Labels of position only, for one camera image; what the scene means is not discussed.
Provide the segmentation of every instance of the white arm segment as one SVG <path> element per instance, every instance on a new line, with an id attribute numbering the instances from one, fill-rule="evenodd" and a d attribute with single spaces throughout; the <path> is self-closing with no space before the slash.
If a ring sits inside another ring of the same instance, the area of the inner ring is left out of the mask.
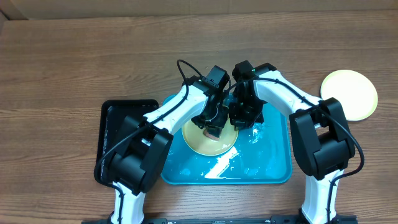
<path id="1" fill-rule="evenodd" d="M 344 170 L 336 170 L 326 175 L 322 180 L 305 176 L 305 199 L 301 209 L 305 218 L 311 224 L 327 223 L 326 208 L 328 206 L 330 182 L 333 178 L 343 174 L 343 172 Z M 335 200 L 338 182 L 339 180 L 336 181 L 336 186 L 333 188 L 331 195 L 330 219 L 336 216 Z"/>
<path id="2" fill-rule="evenodd" d="M 135 196 L 131 193 L 131 190 L 119 182 L 113 182 L 113 185 L 118 186 L 124 193 L 124 201 L 122 207 L 122 222 L 121 224 L 141 224 L 144 220 L 144 199 L 145 194 L 140 193 Z M 111 217 L 113 224 L 119 224 L 119 206 L 120 197 L 119 192 L 116 191 L 116 199 L 114 201 L 114 213 Z"/>
<path id="3" fill-rule="evenodd" d="M 316 96 L 309 95 L 304 91 L 300 90 L 290 82 L 288 82 L 279 71 L 269 71 L 259 75 L 260 78 L 273 78 L 278 79 L 291 86 L 300 95 L 304 96 L 309 102 L 317 105 L 321 99 Z M 276 84 L 274 82 L 264 80 L 254 80 L 254 91 L 260 100 L 265 100 L 279 110 L 286 118 L 290 114 L 296 112 L 299 109 L 308 109 L 311 106 L 302 102 L 296 95 L 286 89 L 286 87 Z"/>
<path id="4" fill-rule="evenodd" d="M 165 105 L 151 113 L 145 114 L 144 116 L 147 118 L 148 122 L 155 120 L 179 103 L 185 95 L 186 89 L 187 87 L 184 85 L 181 88 L 181 91 Z M 167 115 L 163 120 L 155 123 L 155 126 L 160 129 L 165 128 L 169 130 L 170 134 L 175 134 L 187 121 L 192 119 L 194 116 L 201 114 L 203 109 L 205 109 L 207 99 L 208 97 L 203 93 L 203 91 L 190 85 L 187 100 L 185 100 L 177 109 Z"/>
<path id="5" fill-rule="evenodd" d="M 316 96 L 309 95 L 304 91 L 300 90 L 290 82 L 288 82 L 279 71 L 269 71 L 263 73 L 259 77 L 261 78 L 272 78 L 278 79 L 281 82 L 284 82 L 291 86 L 297 93 L 304 96 L 308 101 L 313 103 L 314 105 L 318 105 L 320 98 Z M 277 84 L 275 82 L 269 82 L 264 80 L 254 80 L 254 90 L 256 92 L 257 97 L 260 100 L 265 100 L 266 102 L 270 103 L 274 106 L 277 110 L 279 110 L 286 118 L 289 118 L 289 115 L 295 113 L 299 109 L 306 110 L 311 106 L 307 105 L 306 103 L 302 102 L 300 98 L 294 95 L 290 90 L 286 87 Z M 305 218 L 311 224 L 324 224 L 327 221 L 327 214 L 326 214 L 326 207 L 328 203 L 328 194 L 329 194 L 329 187 L 330 181 L 342 174 L 343 170 L 336 170 L 328 175 L 325 176 L 322 180 L 317 180 L 313 176 L 305 177 L 305 200 L 302 205 L 302 212 Z M 336 216 L 335 210 L 335 200 L 336 200 L 336 193 L 337 193 L 337 184 L 336 187 L 333 188 L 333 193 L 331 197 L 331 204 L 330 204 L 330 218 L 334 218 Z"/>

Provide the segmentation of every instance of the yellow plate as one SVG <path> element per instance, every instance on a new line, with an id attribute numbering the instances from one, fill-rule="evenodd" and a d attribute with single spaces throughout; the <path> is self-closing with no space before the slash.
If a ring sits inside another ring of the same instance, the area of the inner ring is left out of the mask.
<path id="1" fill-rule="evenodd" d="M 204 129 L 200 129 L 192 121 L 188 121 L 182 126 L 182 136 L 185 142 L 192 150 L 204 156 L 217 156 L 226 152 L 238 138 L 238 132 L 234 130 L 229 119 L 218 141 L 206 137 L 203 131 Z"/>
<path id="2" fill-rule="evenodd" d="M 330 73 L 322 83 L 321 97 L 340 101 L 346 119 L 359 121 L 370 116 L 377 106 L 377 91 L 364 75 L 352 70 Z"/>

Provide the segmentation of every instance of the wooden table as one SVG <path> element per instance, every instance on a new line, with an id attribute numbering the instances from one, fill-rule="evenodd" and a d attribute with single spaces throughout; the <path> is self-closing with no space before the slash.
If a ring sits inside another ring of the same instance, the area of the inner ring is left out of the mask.
<path id="1" fill-rule="evenodd" d="M 374 114 L 350 123 L 364 169 L 338 190 L 340 214 L 360 223 L 398 219 L 398 11 L 10 21 L 0 35 L 0 223 L 106 218 L 114 191 L 93 178 L 100 108 L 180 88 L 175 61 L 270 62 L 318 95 L 332 71 L 356 70 L 376 86 Z M 193 74 L 185 69 L 187 75 Z M 356 156 L 348 170 L 358 165 Z M 147 194 L 148 217 L 242 218 L 295 214 L 304 174 L 281 185 L 171 186 Z"/>

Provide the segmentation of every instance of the cable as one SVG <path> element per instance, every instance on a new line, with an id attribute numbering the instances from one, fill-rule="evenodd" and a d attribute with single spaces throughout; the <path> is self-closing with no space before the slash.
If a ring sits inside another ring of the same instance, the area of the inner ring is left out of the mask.
<path id="1" fill-rule="evenodd" d="M 359 143 L 357 142 L 357 140 L 354 138 L 354 136 L 347 131 L 347 129 L 345 129 L 339 122 L 337 122 L 333 117 L 331 117 L 328 113 L 326 113 L 326 111 L 323 111 L 319 106 L 314 105 L 313 103 L 311 103 L 310 101 L 308 101 L 304 96 L 300 95 L 296 90 L 294 90 L 291 86 L 289 86 L 288 84 L 279 81 L 278 79 L 273 79 L 273 78 L 260 78 L 260 77 L 253 77 L 249 80 L 243 80 L 240 82 L 235 83 L 234 85 L 232 85 L 231 87 L 229 87 L 225 92 L 224 92 L 224 96 L 221 97 L 222 99 L 224 99 L 226 96 L 228 96 L 229 91 L 231 91 L 232 88 L 236 87 L 237 85 L 240 85 L 242 83 L 245 82 L 250 82 L 253 80 L 264 80 L 264 81 L 269 81 L 269 82 L 275 82 L 277 84 L 280 84 L 282 86 L 284 86 L 285 88 L 287 88 L 288 90 L 290 90 L 294 95 L 296 95 L 298 98 L 300 98 L 304 103 L 314 107 L 317 111 L 321 112 L 321 114 L 323 114 L 329 121 L 331 121 L 332 123 L 334 123 L 335 125 L 337 125 L 340 129 L 343 130 L 343 132 L 348 135 L 349 138 L 351 138 L 351 140 L 353 140 L 354 145 L 356 146 L 359 156 L 361 158 L 361 162 L 359 163 L 359 166 L 357 169 L 348 172 L 346 174 L 341 174 L 335 178 L 332 179 L 332 181 L 330 182 L 330 187 L 329 187 L 329 194 L 328 194 L 328 204 L 327 204 L 327 208 L 326 208 L 326 212 L 327 212 L 327 220 L 328 220 L 328 224 L 330 224 L 330 204 L 331 204 L 331 196 L 333 193 L 333 187 L 335 186 L 335 183 L 337 180 L 344 178 L 344 177 L 349 177 L 351 175 L 357 174 L 359 171 L 361 171 L 361 169 L 363 168 L 363 165 L 365 163 L 365 156 L 363 154 L 362 148 L 359 145 Z"/>
<path id="2" fill-rule="evenodd" d="M 119 215 L 119 216 L 118 216 L 118 217 L 119 217 L 119 218 L 118 218 L 118 222 L 119 222 L 119 224 L 121 224 L 121 220 L 122 220 L 121 215 L 122 215 L 122 207 L 123 207 L 124 194 L 123 194 L 123 191 L 122 191 L 122 189 L 121 189 L 120 187 L 115 186 L 115 185 L 113 185 L 113 184 L 109 184 L 109 183 L 104 182 L 104 181 L 101 180 L 101 177 L 100 177 L 99 174 L 100 174 L 100 169 L 101 169 L 102 163 L 103 163 L 103 161 L 104 161 L 109 155 L 112 154 L 112 152 L 113 152 L 118 146 L 120 146 L 122 143 L 124 143 L 124 142 L 127 141 L 128 139 L 133 138 L 133 137 L 136 136 L 137 134 L 139 134 L 139 133 L 141 133 L 141 132 L 147 130 L 149 127 L 151 127 L 153 124 L 157 123 L 158 121 L 164 119 L 167 115 L 169 115 L 171 112 L 173 112 L 173 111 L 174 111 L 175 109 L 177 109 L 179 106 L 181 106 L 181 104 L 188 98 L 188 94 L 189 94 L 189 84 L 188 84 L 188 82 L 187 82 L 187 78 L 186 78 L 185 75 L 184 75 L 184 72 L 183 72 L 182 69 L 181 69 L 180 62 L 182 62 L 182 63 L 184 63 L 185 65 L 188 65 L 189 67 L 191 67 L 192 69 L 194 69 L 194 71 L 196 71 L 197 74 L 199 74 L 199 76 L 200 76 L 201 78 L 203 77 L 203 75 L 202 75 L 193 65 L 189 64 L 188 62 L 186 62 L 186 61 L 184 61 L 184 60 L 178 59 L 178 60 L 177 60 L 177 67 L 178 67 L 178 70 L 179 70 L 180 73 L 181 73 L 181 76 L 182 76 L 182 78 L 183 78 L 183 82 L 184 82 L 184 84 L 185 84 L 185 86 L 186 86 L 186 88 L 187 88 L 187 89 L 186 89 L 186 92 L 185 92 L 185 94 L 184 94 L 184 96 L 183 96 L 183 98 L 182 98 L 182 99 L 179 101 L 179 103 L 177 103 L 173 108 L 171 108 L 170 110 L 168 110 L 168 111 L 165 112 L 164 114 L 160 115 L 157 119 L 153 120 L 152 122 L 148 123 L 147 125 L 145 125 L 145 126 L 143 126 L 143 127 L 141 127 L 141 128 L 138 128 L 138 129 L 135 130 L 133 133 L 129 134 L 127 137 L 125 137 L 124 139 L 120 140 L 120 141 L 119 141 L 117 144 L 115 144 L 107 153 L 103 154 L 103 155 L 101 156 L 101 158 L 98 160 L 98 162 L 95 164 L 95 168 L 94 168 L 94 179 L 95 179 L 95 181 L 97 181 L 97 182 L 98 182 L 99 184 L 101 184 L 101 185 L 104 185 L 104 186 L 107 186 L 107 187 L 111 187 L 111 188 L 113 188 L 113 189 L 115 189 L 115 190 L 117 190 L 117 191 L 119 192 L 119 197 L 120 197 L 120 206 L 119 206 L 119 212 L 118 212 L 118 215 Z"/>

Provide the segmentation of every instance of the table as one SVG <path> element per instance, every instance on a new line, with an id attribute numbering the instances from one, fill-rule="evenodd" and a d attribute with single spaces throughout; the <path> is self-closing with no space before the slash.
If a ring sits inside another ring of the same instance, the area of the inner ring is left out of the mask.
<path id="1" fill-rule="evenodd" d="M 349 124 L 366 163 L 340 182 L 336 209 L 357 215 L 360 223 L 397 222 L 398 11 L 5 22 L 0 222 L 108 217 L 114 191 L 93 178 L 101 105 L 109 99 L 161 103 L 181 86 L 178 58 L 204 74 L 213 65 L 231 73 L 243 60 L 270 62 L 313 95 L 334 70 L 367 76 L 378 91 L 378 107 Z M 359 164 L 357 155 L 348 170 Z M 281 185 L 171 186 L 159 180 L 144 210 L 148 217 L 174 219 L 295 214 L 305 179 L 293 165 L 293 176 Z"/>

